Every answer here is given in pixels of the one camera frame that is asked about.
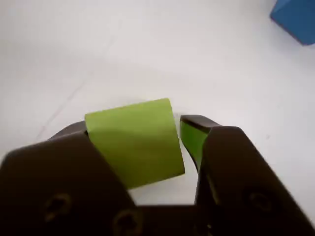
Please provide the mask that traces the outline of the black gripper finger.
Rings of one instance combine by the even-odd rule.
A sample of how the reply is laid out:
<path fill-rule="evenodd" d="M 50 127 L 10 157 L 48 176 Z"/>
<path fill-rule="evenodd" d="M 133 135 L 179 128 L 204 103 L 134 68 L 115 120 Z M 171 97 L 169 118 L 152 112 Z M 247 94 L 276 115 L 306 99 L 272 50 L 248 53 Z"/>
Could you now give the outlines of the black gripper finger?
<path fill-rule="evenodd" d="M 244 131 L 182 115 L 198 173 L 195 203 L 210 236 L 312 236 L 314 227 Z"/>
<path fill-rule="evenodd" d="M 9 152 L 0 167 L 3 236 L 139 236 L 142 217 L 86 131 Z"/>

